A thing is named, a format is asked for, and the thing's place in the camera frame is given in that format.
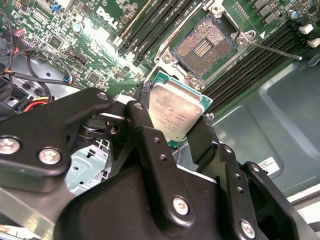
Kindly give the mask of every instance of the cable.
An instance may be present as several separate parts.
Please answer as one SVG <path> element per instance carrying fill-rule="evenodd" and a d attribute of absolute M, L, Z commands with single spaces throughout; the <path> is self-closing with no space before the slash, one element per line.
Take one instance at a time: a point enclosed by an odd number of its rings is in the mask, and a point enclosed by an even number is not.
<path fill-rule="evenodd" d="M 26 108 L 25 110 L 23 110 L 24 112 L 28 112 L 30 111 L 34 106 L 36 105 L 44 105 L 44 104 L 47 104 L 46 101 L 33 101 L 31 102 Z"/>
<path fill-rule="evenodd" d="M 42 48 L 25 48 L 25 49 L 21 49 L 16 55 L 14 55 L 14 58 L 16 58 L 18 55 L 23 54 L 23 53 L 28 53 L 28 52 L 43 52 L 43 53 L 48 53 L 50 54 L 52 57 L 54 57 L 55 59 L 58 60 L 58 62 L 60 62 L 62 64 L 62 66 L 65 68 L 66 72 L 68 73 L 68 76 L 70 77 L 70 81 L 68 82 L 69 84 L 72 83 L 73 81 L 73 77 L 72 74 L 69 70 L 69 68 L 67 67 L 67 65 L 64 63 L 64 61 L 62 61 L 62 59 L 57 56 L 56 54 L 54 54 L 53 52 L 50 52 L 49 50 L 46 49 L 42 49 Z"/>
<path fill-rule="evenodd" d="M 38 97 L 36 99 L 34 99 L 32 102 L 36 102 L 36 101 L 42 101 L 42 100 L 48 100 L 49 97 L 48 96 L 41 96 L 41 97 Z"/>
<path fill-rule="evenodd" d="M 13 72 L 12 76 L 14 76 L 15 78 L 18 78 L 18 79 L 24 79 L 24 80 L 28 80 L 28 81 L 32 81 L 32 82 L 64 85 L 64 86 L 69 86 L 69 87 L 72 87 L 72 88 L 75 88 L 75 89 L 79 89 L 79 90 L 85 89 L 82 86 L 78 86 L 78 85 L 74 85 L 74 84 L 68 84 L 67 82 L 62 81 L 62 80 L 38 78 L 38 77 L 34 77 L 34 76 L 24 75 L 24 74 L 21 74 L 21 73 L 18 73 L 18 72 Z"/>
<path fill-rule="evenodd" d="M 10 57 L 9 57 L 9 62 L 6 64 L 6 68 L 8 70 L 11 70 L 12 68 L 12 62 L 14 60 L 14 33 L 13 33 L 13 30 L 12 30 L 12 25 L 11 25 L 11 22 L 9 20 L 9 17 L 8 15 L 6 14 L 6 12 L 0 7 L 0 12 L 2 13 L 5 21 L 6 21 L 6 24 L 7 24 L 7 27 L 9 29 L 9 34 L 10 34 L 10 46 L 9 46 L 9 53 L 10 53 Z M 9 79 L 10 79 L 10 83 L 13 82 L 13 79 L 12 79 L 12 76 L 9 75 Z"/>
<path fill-rule="evenodd" d="M 33 77 L 38 78 L 39 76 L 36 74 L 36 72 L 34 71 L 32 65 L 31 65 L 31 58 L 30 58 L 29 55 L 26 55 L 25 63 L 26 63 L 26 67 L 28 68 L 28 70 L 31 73 L 31 75 Z M 39 85 L 42 87 L 45 95 L 47 95 L 47 96 L 51 95 L 50 89 L 48 88 L 48 86 L 44 82 L 39 82 Z"/>
<path fill-rule="evenodd" d="M 176 160 L 176 164 L 179 164 L 180 158 L 181 158 L 181 148 L 180 148 L 180 146 L 178 145 L 178 159 Z"/>

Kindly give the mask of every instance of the ram slot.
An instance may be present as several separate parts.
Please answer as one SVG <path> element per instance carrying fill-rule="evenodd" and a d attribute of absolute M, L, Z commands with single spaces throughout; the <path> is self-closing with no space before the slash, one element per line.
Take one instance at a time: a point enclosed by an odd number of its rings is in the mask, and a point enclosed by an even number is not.
<path fill-rule="evenodd" d="M 137 61 L 142 61 L 145 59 L 145 55 L 149 52 L 149 50 L 155 45 L 155 43 L 167 32 L 170 26 L 172 26 L 175 22 L 178 21 L 180 16 L 192 5 L 194 4 L 193 0 L 185 0 L 181 7 L 170 17 L 170 19 L 161 27 L 159 32 L 156 34 L 155 37 L 152 38 L 150 42 L 148 42 L 144 46 L 144 41 L 137 46 L 138 54 Z"/>

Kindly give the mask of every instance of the metal sheet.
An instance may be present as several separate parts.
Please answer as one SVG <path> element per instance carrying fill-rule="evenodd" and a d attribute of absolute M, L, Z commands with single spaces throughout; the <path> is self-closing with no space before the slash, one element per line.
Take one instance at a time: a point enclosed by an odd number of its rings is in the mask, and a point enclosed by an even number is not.
<path fill-rule="evenodd" d="M 215 120 L 240 163 L 273 157 L 286 197 L 320 183 L 320 70 L 296 61 Z"/>
<path fill-rule="evenodd" d="M 154 128 L 161 130 L 166 138 L 179 142 L 199 119 L 204 107 L 199 103 L 199 96 L 191 95 L 172 81 L 168 83 L 153 86 L 149 114 Z"/>

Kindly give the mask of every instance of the black cable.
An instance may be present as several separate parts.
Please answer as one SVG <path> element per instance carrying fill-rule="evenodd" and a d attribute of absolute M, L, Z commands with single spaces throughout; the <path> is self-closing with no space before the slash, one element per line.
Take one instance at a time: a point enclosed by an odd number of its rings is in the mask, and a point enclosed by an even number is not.
<path fill-rule="evenodd" d="M 65 68 L 66 72 L 68 73 L 68 76 L 70 77 L 71 81 L 73 81 L 73 77 L 72 74 L 69 70 L 69 68 L 67 67 L 67 65 L 65 64 L 65 62 L 56 54 L 54 54 L 53 52 L 50 52 L 49 50 L 46 49 L 42 49 L 42 48 L 24 48 L 21 49 L 16 55 L 14 55 L 14 58 L 16 58 L 18 55 L 20 54 L 24 54 L 24 53 L 29 53 L 29 52 L 43 52 L 43 53 L 48 53 L 50 54 L 52 57 L 54 57 L 58 62 L 60 62 L 62 64 L 62 66 Z"/>
<path fill-rule="evenodd" d="M 28 68 L 29 72 L 31 73 L 31 75 L 35 78 L 39 78 L 39 76 L 36 74 L 36 72 L 34 71 L 32 65 L 31 65 L 31 58 L 29 55 L 26 55 L 25 58 L 25 63 L 26 63 L 26 67 Z M 51 92 L 50 89 L 48 88 L 48 86 L 44 83 L 44 82 L 39 82 L 39 85 L 42 87 L 44 94 L 46 96 L 50 96 Z"/>
<path fill-rule="evenodd" d="M 53 79 L 46 79 L 46 78 L 39 78 L 39 77 L 34 77 L 34 76 L 28 76 L 24 75 L 18 72 L 14 72 L 11 74 L 17 79 L 24 79 L 32 82 L 37 82 L 37 83 L 46 83 L 46 84 L 57 84 L 57 85 L 64 85 L 64 86 L 69 86 L 75 89 L 83 90 L 85 89 L 82 86 L 74 85 L 74 84 L 68 84 L 67 82 L 63 80 L 53 80 Z"/>
<path fill-rule="evenodd" d="M 10 46 L 9 46 L 9 53 L 10 53 L 10 58 L 9 58 L 9 62 L 6 64 L 6 68 L 8 70 L 11 70 L 12 68 L 12 62 L 13 62 L 13 59 L 14 59 L 14 33 L 13 33 L 13 30 L 12 30 L 12 25 L 11 25 L 11 22 L 9 20 L 9 17 L 8 15 L 6 14 L 6 12 L 0 7 L 0 12 L 1 14 L 3 15 L 5 21 L 6 21 L 6 24 L 7 24 L 7 27 L 8 27 L 8 30 L 9 30 L 9 35 L 10 35 Z"/>

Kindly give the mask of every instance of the silver screw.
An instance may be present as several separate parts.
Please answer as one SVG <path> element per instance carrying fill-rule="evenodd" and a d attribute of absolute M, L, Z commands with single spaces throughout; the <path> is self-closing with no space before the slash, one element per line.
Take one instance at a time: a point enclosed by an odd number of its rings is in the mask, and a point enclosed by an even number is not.
<path fill-rule="evenodd" d="M 246 220 L 241 220 L 240 221 L 240 226 L 244 232 L 244 234 L 250 238 L 250 239 L 254 239 L 256 237 L 256 233 L 254 228 L 251 226 L 251 224 L 249 222 L 247 222 Z"/>
<path fill-rule="evenodd" d="M 251 164 L 251 166 L 252 166 L 253 170 L 255 170 L 256 172 L 259 172 L 259 168 L 256 165 Z"/>
<path fill-rule="evenodd" d="M 138 103 L 138 102 L 136 102 L 136 103 L 134 104 L 134 106 L 135 106 L 137 109 L 139 109 L 139 110 L 144 109 L 144 107 L 143 107 L 140 103 Z"/>
<path fill-rule="evenodd" d="M 99 92 L 97 96 L 102 100 L 108 100 L 108 96 L 104 92 Z"/>
<path fill-rule="evenodd" d="M 14 154 L 20 149 L 20 143 L 11 138 L 4 137 L 0 139 L 0 154 Z"/>
<path fill-rule="evenodd" d="M 180 215 L 187 215 L 189 212 L 189 206 L 185 200 L 183 200 L 181 197 L 176 196 L 173 201 L 173 207 L 176 210 L 176 212 Z"/>
<path fill-rule="evenodd" d="M 224 146 L 224 148 L 225 148 L 225 150 L 226 150 L 228 153 L 232 153 L 232 150 L 231 150 L 231 148 L 230 148 L 230 147 L 228 147 L 228 146 Z"/>
<path fill-rule="evenodd" d="M 45 148 L 41 150 L 38 157 L 44 164 L 53 165 L 60 161 L 61 154 L 53 148 Z"/>

